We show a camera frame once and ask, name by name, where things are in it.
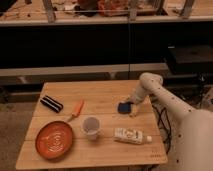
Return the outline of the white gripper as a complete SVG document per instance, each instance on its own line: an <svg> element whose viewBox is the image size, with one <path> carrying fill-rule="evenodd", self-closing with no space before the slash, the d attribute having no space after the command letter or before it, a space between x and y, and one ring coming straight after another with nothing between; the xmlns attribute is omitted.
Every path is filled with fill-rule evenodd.
<svg viewBox="0 0 213 171"><path fill-rule="evenodd" d="M130 117L136 117L138 113L138 104L142 103L146 97L146 93L144 91L134 91L130 98L125 98L121 101L121 103L133 103L135 105L131 105L131 113Z"/></svg>

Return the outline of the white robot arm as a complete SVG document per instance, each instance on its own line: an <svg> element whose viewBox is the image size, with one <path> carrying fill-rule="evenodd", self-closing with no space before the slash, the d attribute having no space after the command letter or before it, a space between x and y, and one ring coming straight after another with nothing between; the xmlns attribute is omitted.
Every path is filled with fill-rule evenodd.
<svg viewBox="0 0 213 171"><path fill-rule="evenodd" d="M196 109L163 87L163 77L142 73L126 102L138 105L153 94L179 121L175 171L213 171L213 112Z"/></svg>

